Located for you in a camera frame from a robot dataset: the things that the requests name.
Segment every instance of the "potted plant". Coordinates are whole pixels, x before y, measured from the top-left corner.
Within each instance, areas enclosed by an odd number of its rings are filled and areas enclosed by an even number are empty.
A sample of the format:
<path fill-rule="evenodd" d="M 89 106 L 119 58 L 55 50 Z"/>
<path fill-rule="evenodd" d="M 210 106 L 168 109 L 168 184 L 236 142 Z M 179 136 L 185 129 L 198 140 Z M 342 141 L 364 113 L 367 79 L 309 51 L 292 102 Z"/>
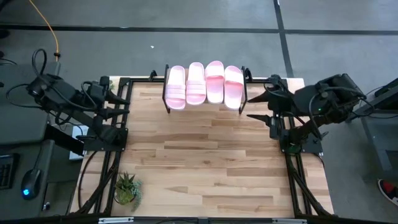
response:
<path fill-rule="evenodd" d="M 114 199 L 121 205 L 126 205 L 134 201 L 133 211 L 135 211 L 141 203 L 142 192 L 140 180 L 134 181 L 135 175 L 129 178 L 129 174 L 125 172 L 123 176 L 119 175 L 118 181 L 115 183 L 116 195 Z"/>

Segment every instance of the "yellow cable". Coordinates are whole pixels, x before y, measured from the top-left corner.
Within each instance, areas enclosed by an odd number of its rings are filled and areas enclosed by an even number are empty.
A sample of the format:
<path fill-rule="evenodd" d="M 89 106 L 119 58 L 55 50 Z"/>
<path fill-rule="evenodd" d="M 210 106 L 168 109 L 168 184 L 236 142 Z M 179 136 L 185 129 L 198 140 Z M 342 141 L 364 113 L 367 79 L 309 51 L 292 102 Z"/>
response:
<path fill-rule="evenodd" d="M 44 22 L 48 25 L 49 29 L 51 30 L 52 35 L 54 36 L 55 39 L 55 45 L 57 46 L 57 50 L 55 51 L 55 53 L 59 54 L 59 46 L 58 46 L 58 39 L 57 36 L 55 35 L 54 31 L 52 30 L 49 22 L 47 22 L 47 20 L 45 19 L 45 17 L 43 16 L 43 14 L 40 12 L 40 10 L 36 7 L 36 5 L 32 2 L 32 0 L 29 0 L 29 2 L 33 5 L 33 7 L 36 9 L 37 13 L 39 13 L 39 15 L 43 18 Z M 55 61 L 58 62 L 58 56 L 55 56 Z"/>

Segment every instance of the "wooden tabletop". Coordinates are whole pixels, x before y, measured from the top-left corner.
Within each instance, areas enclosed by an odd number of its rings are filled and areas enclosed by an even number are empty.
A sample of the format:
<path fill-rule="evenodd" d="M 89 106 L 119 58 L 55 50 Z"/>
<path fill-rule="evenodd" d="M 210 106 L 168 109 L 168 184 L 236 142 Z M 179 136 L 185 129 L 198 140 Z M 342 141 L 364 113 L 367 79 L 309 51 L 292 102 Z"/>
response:
<path fill-rule="evenodd" d="M 111 79 L 118 86 L 119 77 Z M 301 78 L 287 81 L 290 91 L 304 87 Z M 266 103 L 248 103 L 242 115 L 210 104 L 187 105 L 184 111 L 167 114 L 162 87 L 161 83 L 133 86 L 129 138 L 119 172 L 136 174 L 143 181 L 143 200 L 135 212 L 131 205 L 113 203 L 112 216 L 294 216 L 279 143 L 269 138 L 264 123 L 246 116 L 271 115 Z M 248 98 L 263 91 L 261 84 L 248 84 Z M 97 153 L 88 165 L 81 190 L 83 203 L 98 185 L 103 157 L 103 152 Z M 302 159 L 308 188 L 333 213 L 322 163 L 313 154 L 302 154 Z M 304 211 L 301 190 L 297 193 Z M 71 212 L 77 208 L 76 190 Z"/>

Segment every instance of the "plant pot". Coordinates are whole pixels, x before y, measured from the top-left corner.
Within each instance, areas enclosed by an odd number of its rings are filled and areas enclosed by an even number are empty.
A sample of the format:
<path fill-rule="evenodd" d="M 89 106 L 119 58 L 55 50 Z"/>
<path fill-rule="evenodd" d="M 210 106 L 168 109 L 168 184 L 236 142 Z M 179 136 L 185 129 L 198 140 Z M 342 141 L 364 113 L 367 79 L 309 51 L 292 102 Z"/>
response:
<path fill-rule="evenodd" d="M 136 196 L 134 196 L 134 197 L 130 200 L 130 203 L 131 203 L 134 199 L 136 199 Z M 116 200 L 116 194 L 113 196 L 113 200 L 114 200 L 116 203 L 120 204 L 120 203 Z"/>

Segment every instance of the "pink slide sandal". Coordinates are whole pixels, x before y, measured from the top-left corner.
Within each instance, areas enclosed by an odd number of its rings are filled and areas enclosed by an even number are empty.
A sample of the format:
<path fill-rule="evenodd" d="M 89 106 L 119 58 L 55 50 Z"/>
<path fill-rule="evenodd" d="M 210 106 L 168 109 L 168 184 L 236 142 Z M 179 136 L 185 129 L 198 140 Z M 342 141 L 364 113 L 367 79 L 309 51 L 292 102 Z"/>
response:
<path fill-rule="evenodd" d="M 200 105 L 206 99 L 205 69 L 200 62 L 193 62 L 189 66 L 187 80 L 187 103 Z"/>
<path fill-rule="evenodd" d="M 224 100 L 224 65 L 220 61 L 210 62 L 206 70 L 207 100 L 222 103 Z"/>
<path fill-rule="evenodd" d="M 243 93 L 243 74 L 235 66 L 228 66 L 225 69 L 225 106 L 231 110 L 238 110 L 241 106 Z"/>
<path fill-rule="evenodd" d="M 173 66 L 165 91 L 166 104 L 173 110 L 185 108 L 185 69 L 182 66 Z"/>

